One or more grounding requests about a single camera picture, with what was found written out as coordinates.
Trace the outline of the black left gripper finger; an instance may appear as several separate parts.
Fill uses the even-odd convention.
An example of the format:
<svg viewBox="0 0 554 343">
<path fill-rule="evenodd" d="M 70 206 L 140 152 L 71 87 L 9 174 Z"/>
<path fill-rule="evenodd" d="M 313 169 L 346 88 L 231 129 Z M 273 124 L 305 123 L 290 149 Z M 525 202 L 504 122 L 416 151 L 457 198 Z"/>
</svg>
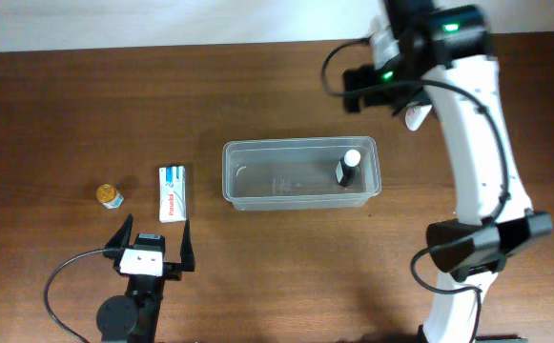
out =
<svg viewBox="0 0 554 343">
<path fill-rule="evenodd" d="M 105 245 L 106 249 L 127 248 L 133 229 L 133 216 L 129 213 L 120 229 L 110 238 Z"/>
<path fill-rule="evenodd" d="M 191 222 L 189 219 L 185 222 L 182 234 L 180 263 L 183 272 L 193 272 L 195 270 L 195 254 L 191 238 Z"/>
</svg>

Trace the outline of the white lotion bottle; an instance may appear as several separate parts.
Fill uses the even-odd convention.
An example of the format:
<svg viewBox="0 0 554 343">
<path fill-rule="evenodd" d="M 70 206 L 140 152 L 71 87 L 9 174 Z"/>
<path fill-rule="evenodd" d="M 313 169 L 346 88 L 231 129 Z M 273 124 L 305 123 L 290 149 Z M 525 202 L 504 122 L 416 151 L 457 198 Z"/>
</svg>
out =
<svg viewBox="0 0 554 343">
<path fill-rule="evenodd" d="M 408 107 L 404 115 L 404 123 L 407 129 L 416 131 L 431 110 L 431 105 Z"/>
</svg>

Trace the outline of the dark syrup bottle white cap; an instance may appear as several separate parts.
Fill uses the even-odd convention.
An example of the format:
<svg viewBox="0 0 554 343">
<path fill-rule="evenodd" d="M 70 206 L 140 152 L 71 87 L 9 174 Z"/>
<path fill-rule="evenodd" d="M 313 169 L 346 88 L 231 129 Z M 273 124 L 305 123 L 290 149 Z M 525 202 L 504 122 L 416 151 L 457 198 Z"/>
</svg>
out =
<svg viewBox="0 0 554 343">
<path fill-rule="evenodd" d="M 340 186 L 350 186 L 358 173 L 361 154 L 358 150 L 347 151 L 336 166 L 336 179 Z"/>
</svg>

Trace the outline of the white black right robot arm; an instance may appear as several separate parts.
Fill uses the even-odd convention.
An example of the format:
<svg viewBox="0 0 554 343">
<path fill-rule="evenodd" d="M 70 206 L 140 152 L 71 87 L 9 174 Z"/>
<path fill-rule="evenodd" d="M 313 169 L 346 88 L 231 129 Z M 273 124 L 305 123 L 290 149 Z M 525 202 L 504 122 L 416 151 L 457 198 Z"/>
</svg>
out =
<svg viewBox="0 0 554 343">
<path fill-rule="evenodd" d="M 519 177 L 499 92 L 499 64 L 482 11 L 432 0 L 387 0 L 387 25 L 365 39 L 374 61 L 343 74 L 344 108 L 388 106 L 410 130 L 437 115 L 456 215 L 427 228 L 422 254 L 438 271 L 420 342 L 475 342 L 483 299 L 515 254 L 552 232 Z"/>
</svg>

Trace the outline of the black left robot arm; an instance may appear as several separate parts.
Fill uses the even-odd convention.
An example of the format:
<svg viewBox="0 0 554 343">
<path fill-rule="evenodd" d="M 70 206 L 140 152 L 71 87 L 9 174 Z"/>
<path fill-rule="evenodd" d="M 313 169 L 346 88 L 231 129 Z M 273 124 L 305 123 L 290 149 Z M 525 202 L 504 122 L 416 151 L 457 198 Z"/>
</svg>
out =
<svg viewBox="0 0 554 343">
<path fill-rule="evenodd" d="M 153 342 L 165 283 L 195 270 L 189 221 L 184 225 L 178 262 L 164 260 L 164 236 L 140 233 L 131 242 L 132 228 L 133 217 L 128 215 L 103 252 L 113 261 L 113 269 L 128 279 L 124 294 L 110 297 L 97 311 L 96 326 L 103 342 Z"/>
</svg>

